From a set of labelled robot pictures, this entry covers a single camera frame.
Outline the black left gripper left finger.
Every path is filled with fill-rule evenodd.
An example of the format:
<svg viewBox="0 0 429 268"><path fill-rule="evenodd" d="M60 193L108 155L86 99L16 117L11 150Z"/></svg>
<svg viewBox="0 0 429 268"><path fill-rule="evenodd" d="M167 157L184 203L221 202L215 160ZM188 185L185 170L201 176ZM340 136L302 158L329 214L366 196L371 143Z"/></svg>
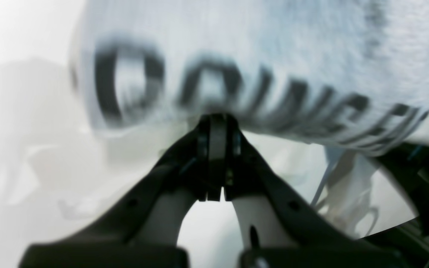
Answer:
<svg viewBox="0 0 429 268"><path fill-rule="evenodd" d="M211 200L210 141L211 117L204 116L102 216L62 240L29 246L19 267L189 267L177 241L193 204Z"/></svg>

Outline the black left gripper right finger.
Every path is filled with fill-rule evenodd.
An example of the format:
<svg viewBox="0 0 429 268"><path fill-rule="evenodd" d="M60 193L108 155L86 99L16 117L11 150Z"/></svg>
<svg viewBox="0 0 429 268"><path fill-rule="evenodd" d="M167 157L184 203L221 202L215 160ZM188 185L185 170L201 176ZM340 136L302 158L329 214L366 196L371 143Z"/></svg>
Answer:
<svg viewBox="0 0 429 268"><path fill-rule="evenodd" d="M208 200L235 209L239 268L405 268L400 253L339 232L269 167L236 121L208 116Z"/></svg>

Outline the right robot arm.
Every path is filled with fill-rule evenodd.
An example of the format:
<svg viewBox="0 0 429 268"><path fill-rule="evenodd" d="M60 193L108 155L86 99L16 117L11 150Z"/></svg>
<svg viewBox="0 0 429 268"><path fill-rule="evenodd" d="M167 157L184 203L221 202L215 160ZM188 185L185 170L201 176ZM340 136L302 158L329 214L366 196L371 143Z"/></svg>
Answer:
<svg viewBox="0 0 429 268"><path fill-rule="evenodd" d="M403 143L371 160L388 171L417 215L364 240L399 252L411 268L429 268L429 147Z"/></svg>

